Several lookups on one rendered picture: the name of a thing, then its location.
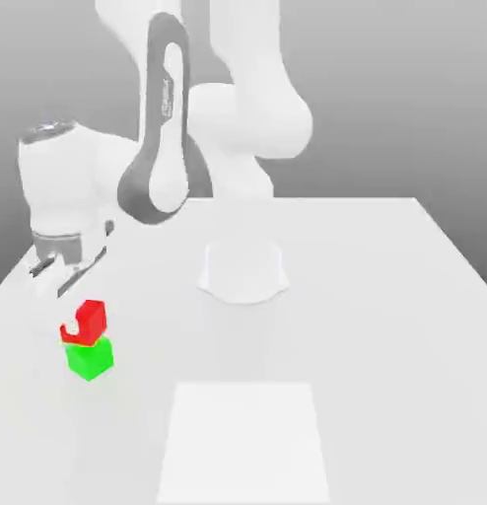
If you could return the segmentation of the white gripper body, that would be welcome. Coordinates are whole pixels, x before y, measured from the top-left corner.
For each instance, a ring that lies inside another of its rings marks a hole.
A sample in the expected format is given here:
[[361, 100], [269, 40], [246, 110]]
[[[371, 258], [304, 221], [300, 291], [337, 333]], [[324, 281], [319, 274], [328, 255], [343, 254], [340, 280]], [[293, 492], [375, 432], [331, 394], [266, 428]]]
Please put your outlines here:
[[59, 301], [104, 258], [107, 247], [90, 260], [67, 264], [61, 252], [50, 252], [29, 266], [29, 289], [35, 304], [43, 309], [59, 305]]

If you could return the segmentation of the small red cube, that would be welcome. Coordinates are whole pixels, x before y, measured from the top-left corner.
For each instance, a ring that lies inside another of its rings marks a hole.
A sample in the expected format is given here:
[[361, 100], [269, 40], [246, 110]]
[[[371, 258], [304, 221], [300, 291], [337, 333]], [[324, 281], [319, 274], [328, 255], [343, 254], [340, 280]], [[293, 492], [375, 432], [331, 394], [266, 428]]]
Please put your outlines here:
[[78, 324], [77, 332], [70, 332], [66, 325], [60, 326], [60, 336], [63, 343], [91, 347], [106, 331], [106, 313], [103, 301], [86, 300], [75, 312]]

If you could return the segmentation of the small green cube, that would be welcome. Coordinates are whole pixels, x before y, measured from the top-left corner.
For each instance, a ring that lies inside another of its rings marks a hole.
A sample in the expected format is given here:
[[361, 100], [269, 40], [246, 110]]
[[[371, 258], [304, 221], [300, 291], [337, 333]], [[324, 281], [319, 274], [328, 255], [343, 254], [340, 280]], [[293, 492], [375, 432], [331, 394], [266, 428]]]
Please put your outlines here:
[[100, 337], [93, 346], [66, 344], [64, 346], [69, 369], [90, 382], [113, 366], [111, 341]]

